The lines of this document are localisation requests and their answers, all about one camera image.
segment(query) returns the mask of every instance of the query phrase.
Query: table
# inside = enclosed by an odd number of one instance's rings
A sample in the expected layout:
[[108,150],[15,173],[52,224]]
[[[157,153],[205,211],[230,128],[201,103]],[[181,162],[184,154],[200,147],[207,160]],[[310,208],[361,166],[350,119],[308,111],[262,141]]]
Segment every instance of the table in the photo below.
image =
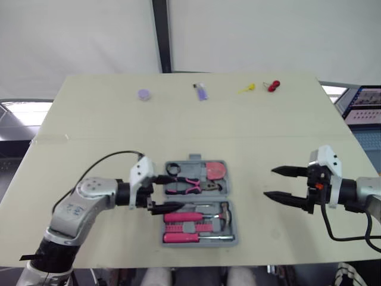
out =
[[[268,93],[262,82],[279,79]],[[209,94],[198,101],[193,83]],[[238,94],[250,83],[257,88]],[[152,98],[139,101],[139,89]],[[230,172],[239,245],[167,248],[160,244],[160,216],[118,207],[102,212],[80,249],[77,268],[266,265],[379,258],[365,242],[338,243],[314,215],[269,200],[264,191],[306,195],[305,178],[271,169],[306,166],[310,152],[330,144],[343,176],[377,176],[316,78],[308,73],[86,75],[68,77],[0,204],[0,265],[23,266],[51,219],[52,205],[100,157],[139,150],[164,171],[189,153],[225,160]],[[128,179],[135,156],[104,161],[90,175]],[[163,201],[163,189],[154,199]],[[366,218],[342,207],[328,211],[337,236],[362,235]],[[374,224],[374,233],[380,227]]]

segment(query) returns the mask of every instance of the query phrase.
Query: tool kit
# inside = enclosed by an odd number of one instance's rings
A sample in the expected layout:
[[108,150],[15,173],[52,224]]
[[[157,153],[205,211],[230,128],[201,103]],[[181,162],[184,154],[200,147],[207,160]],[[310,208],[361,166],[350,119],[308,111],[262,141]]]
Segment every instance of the tool kit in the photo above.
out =
[[201,160],[169,161],[165,172],[174,182],[164,185],[167,202],[185,205],[163,215],[162,244],[169,247],[228,247],[238,243],[226,163]]

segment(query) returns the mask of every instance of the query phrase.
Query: red cherry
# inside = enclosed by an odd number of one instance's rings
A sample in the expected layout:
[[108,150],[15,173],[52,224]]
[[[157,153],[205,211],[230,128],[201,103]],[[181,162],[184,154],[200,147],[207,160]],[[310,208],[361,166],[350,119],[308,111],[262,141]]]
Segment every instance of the red cherry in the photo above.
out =
[[268,90],[269,92],[273,92],[273,91],[275,91],[275,89],[276,89],[276,87],[273,86],[273,85],[270,85],[270,86],[267,88],[267,90]]
[[276,88],[277,88],[278,86],[280,86],[280,81],[279,81],[279,80],[274,80],[274,81],[273,81],[273,86],[275,86]]

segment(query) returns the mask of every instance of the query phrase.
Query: pink screwdriver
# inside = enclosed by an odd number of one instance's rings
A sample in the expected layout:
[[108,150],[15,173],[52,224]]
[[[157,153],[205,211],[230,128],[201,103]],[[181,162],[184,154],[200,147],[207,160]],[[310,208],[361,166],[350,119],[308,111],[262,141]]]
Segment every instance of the pink screwdriver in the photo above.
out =
[[224,236],[200,236],[198,234],[164,234],[165,243],[198,243],[200,239],[204,240],[234,240],[234,235]]
[[166,213],[164,215],[165,222],[196,222],[197,220],[211,219],[220,217],[220,214],[203,214],[203,213]]

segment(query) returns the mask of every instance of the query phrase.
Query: person's leg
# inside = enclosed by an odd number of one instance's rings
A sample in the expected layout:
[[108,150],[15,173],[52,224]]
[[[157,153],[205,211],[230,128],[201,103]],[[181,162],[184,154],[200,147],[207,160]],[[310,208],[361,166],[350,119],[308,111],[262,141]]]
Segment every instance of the person's leg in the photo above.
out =
[[227,275],[227,286],[257,286],[255,276],[247,267],[234,266]]
[[171,269],[148,268],[140,286],[172,286]]

